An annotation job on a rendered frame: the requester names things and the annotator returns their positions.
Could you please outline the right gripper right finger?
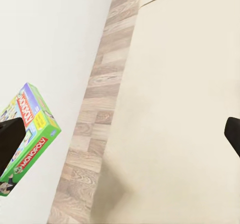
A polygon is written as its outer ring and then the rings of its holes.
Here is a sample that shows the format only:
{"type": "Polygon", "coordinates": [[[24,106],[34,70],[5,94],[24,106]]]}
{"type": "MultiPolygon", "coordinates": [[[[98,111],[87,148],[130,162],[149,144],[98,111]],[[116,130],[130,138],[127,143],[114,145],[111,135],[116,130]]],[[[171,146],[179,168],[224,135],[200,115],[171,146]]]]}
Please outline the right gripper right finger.
{"type": "Polygon", "coordinates": [[[224,135],[240,157],[240,119],[229,117],[227,119],[224,135]]]}

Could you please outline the board game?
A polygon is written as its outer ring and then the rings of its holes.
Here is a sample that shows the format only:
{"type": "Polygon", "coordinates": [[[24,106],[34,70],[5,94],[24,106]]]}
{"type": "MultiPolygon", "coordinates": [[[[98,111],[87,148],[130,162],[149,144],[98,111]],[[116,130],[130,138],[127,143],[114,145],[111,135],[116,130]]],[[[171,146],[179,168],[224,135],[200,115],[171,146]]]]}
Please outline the board game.
{"type": "Polygon", "coordinates": [[[21,117],[26,136],[0,177],[0,196],[7,197],[62,132],[37,87],[27,82],[0,113],[0,123],[21,117]]]}

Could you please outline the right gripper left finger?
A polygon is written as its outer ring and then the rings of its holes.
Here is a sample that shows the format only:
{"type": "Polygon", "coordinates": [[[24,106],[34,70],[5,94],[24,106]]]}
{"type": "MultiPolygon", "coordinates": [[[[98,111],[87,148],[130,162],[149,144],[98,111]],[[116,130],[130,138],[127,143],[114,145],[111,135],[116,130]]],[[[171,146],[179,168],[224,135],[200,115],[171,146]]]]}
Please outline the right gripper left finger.
{"type": "Polygon", "coordinates": [[[26,136],[21,117],[0,122],[0,177],[26,136]]]}

